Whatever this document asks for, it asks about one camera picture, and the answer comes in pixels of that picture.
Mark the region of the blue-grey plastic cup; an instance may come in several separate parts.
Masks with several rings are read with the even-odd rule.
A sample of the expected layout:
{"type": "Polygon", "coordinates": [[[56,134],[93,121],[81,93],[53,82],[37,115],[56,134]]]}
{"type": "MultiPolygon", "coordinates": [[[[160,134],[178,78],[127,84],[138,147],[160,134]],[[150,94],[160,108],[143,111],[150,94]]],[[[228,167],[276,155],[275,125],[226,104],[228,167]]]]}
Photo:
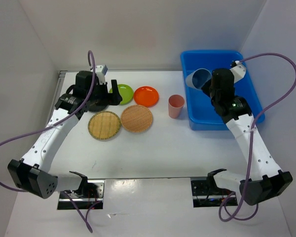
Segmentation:
{"type": "Polygon", "coordinates": [[[201,90],[203,85],[210,80],[212,77],[212,74],[210,71],[204,68],[197,69],[193,71],[190,75],[188,75],[185,78],[185,84],[186,86],[201,90]]]}

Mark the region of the green-rimmed bamboo tray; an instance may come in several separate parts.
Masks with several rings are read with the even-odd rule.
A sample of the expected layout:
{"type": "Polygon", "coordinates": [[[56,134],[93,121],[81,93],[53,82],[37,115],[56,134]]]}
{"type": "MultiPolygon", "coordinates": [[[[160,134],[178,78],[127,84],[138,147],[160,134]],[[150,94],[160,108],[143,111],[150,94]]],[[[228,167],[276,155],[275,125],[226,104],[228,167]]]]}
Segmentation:
{"type": "Polygon", "coordinates": [[[99,112],[88,122],[88,132],[97,140],[111,139],[119,132],[120,128],[119,116],[111,111],[99,112]]]}

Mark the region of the pink plastic cup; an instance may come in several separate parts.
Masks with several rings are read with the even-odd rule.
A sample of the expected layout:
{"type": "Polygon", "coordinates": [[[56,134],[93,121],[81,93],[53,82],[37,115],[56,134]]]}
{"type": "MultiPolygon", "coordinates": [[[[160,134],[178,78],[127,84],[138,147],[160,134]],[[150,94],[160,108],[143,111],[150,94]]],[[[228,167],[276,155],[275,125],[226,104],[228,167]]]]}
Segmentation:
{"type": "Polygon", "coordinates": [[[169,117],[176,119],[180,115],[184,104],[185,100],[182,96],[177,94],[170,96],[168,99],[169,117]]]}

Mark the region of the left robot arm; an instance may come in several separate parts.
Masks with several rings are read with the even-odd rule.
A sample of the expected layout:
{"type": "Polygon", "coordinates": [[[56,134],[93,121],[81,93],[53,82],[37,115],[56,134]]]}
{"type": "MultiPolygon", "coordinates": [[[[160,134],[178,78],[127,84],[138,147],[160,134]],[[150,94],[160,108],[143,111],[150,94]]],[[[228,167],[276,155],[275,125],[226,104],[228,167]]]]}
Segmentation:
{"type": "Polygon", "coordinates": [[[96,107],[117,106],[122,97],[117,81],[111,80],[108,92],[105,73],[80,71],[75,83],[61,95],[55,104],[52,117],[37,141],[19,160],[11,160],[7,169],[16,187],[40,198],[49,198],[54,192],[71,190],[77,197],[88,193],[87,177],[78,172],[74,176],[49,173],[53,159],[69,132],[83,114],[96,107]]]}

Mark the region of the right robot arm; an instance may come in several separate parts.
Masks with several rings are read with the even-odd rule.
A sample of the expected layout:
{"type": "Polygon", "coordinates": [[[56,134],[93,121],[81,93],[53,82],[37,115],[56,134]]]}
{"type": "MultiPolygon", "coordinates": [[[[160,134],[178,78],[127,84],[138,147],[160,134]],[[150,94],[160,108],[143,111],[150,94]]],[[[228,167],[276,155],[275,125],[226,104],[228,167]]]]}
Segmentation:
{"type": "Polygon", "coordinates": [[[213,70],[202,91],[210,97],[215,112],[233,134],[250,168],[246,176],[224,168],[209,172],[206,182],[208,192],[218,194],[222,189],[239,191],[244,202],[250,206],[279,196],[293,177],[272,158],[253,124],[255,118],[249,104],[245,98],[235,94],[232,71],[225,68],[213,70]]]}

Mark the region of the blue plastic bin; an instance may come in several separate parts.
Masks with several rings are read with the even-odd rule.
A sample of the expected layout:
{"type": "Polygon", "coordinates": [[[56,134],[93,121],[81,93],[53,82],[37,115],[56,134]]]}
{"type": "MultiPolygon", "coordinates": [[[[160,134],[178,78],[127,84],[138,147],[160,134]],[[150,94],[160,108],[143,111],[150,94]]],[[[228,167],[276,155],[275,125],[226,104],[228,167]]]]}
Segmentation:
{"type": "Polygon", "coordinates": [[[261,104],[249,73],[232,50],[190,50],[181,54],[189,126],[192,130],[227,130],[229,119],[244,112],[258,115],[261,104]]]}

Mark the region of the green plastic plate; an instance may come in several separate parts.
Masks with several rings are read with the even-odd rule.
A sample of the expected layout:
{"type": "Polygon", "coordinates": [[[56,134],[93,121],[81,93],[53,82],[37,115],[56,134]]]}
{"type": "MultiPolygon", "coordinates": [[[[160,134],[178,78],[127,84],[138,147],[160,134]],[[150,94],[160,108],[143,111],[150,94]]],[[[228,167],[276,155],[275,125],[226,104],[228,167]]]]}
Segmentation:
{"type": "Polygon", "coordinates": [[[127,84],[118,84],[117,87],[118,87],[119,94],[122,97],[122,101],[120,102],[120,105],[126,105],[130,103],[134,95],[134,91],[132,87],[130,87],[127,84]]]}

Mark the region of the black plastic plate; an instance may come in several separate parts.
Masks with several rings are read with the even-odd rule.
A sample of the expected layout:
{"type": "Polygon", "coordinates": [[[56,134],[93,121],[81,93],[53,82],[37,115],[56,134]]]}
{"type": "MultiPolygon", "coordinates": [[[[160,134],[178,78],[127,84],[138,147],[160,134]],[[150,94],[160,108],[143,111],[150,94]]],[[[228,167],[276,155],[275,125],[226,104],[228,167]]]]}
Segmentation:
{"type": "Polygon", "coordinates": [[[92,104],[89,106],[88,111],[91,113],[98,113],[105,110],[107,107],[108,107],[107,105],[92,104]]]}

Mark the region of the brown woven bamboo tray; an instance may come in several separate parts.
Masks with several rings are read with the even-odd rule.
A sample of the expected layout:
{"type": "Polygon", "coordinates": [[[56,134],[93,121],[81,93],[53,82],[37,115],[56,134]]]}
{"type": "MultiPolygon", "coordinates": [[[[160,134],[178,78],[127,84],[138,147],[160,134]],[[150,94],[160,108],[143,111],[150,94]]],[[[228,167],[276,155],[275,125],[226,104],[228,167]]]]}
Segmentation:
{"type": "Polygon", "coordinates": [[[127,131],[141,133],[151,127],[153,116],[148,108],[141,105],[132,105],[121,113],[120,120],[127,131]]]}

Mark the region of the orange plastic plate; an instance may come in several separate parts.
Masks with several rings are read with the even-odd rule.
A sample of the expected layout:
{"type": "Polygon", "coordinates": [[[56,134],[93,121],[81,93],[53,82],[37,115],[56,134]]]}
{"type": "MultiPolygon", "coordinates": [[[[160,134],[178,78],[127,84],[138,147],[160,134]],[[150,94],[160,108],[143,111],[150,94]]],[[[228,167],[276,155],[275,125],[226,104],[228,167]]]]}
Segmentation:
{"type": "Polygon", "coordinates": [[[159,93],[151,86],[141,86],[135,90],[134,100],[138,105],[152,107],[159,101],[159,93]]]}

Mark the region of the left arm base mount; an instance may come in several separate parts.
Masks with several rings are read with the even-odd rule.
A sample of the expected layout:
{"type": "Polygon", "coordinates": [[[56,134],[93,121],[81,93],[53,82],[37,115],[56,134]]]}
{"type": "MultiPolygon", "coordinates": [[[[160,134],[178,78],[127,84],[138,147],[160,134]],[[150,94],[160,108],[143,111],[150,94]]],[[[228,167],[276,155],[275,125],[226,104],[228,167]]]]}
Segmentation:
{"type": "Polygon", "coordinates": [[[71,203],[69,197],[79,209],[103,209],[104,187],[105,180],[90,179],[88,180],[87,189],[82,193],[66,190],[64,191],[65,194],[59,194],[57,209],[73,210],[74,205],[71,203]]]}

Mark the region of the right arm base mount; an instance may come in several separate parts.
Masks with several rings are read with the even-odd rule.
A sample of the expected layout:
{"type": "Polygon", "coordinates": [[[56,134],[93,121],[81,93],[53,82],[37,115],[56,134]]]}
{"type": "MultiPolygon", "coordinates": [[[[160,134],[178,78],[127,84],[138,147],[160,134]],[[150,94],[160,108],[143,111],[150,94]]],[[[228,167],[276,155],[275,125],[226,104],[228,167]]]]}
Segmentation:
{"type": "Polygon", "coordinates": [[[206,177],[191,178],[190,184],[194,208],[219,207],[231,193],[230,190],[226,189],[211,189],[206,177]]]}

